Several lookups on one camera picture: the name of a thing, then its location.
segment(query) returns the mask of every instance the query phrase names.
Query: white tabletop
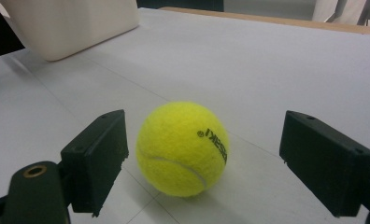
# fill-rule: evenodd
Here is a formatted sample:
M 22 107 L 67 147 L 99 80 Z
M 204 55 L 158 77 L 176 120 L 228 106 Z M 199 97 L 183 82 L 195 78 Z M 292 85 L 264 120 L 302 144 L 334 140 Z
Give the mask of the white tabletop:
M 130 157 L 99 218 L 73 223 L 363 223 L 335 218 L 278 156 L 286 110 L 370 148 L 370 35 L 140 9 L 137 28 L 56 63 L 27 49 L 0 57 L 0 197 L 10 177 L 124 109 Z M 148 113 L 169 101 L 211 109 L 230 133 L 220 182 L 168 197 L 135 160 Z

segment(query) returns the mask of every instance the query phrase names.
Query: yellow tennis ball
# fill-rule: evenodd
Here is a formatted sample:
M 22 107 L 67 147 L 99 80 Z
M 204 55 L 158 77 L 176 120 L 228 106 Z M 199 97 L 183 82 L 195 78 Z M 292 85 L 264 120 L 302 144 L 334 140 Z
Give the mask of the yellow tennis ball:
M 191 102 L 174 102 L 156 108 L 144 121 L 136 157 L 156 189 L 188 197 L 219 180 L 228 149 L 228 135 L 211 111 Z

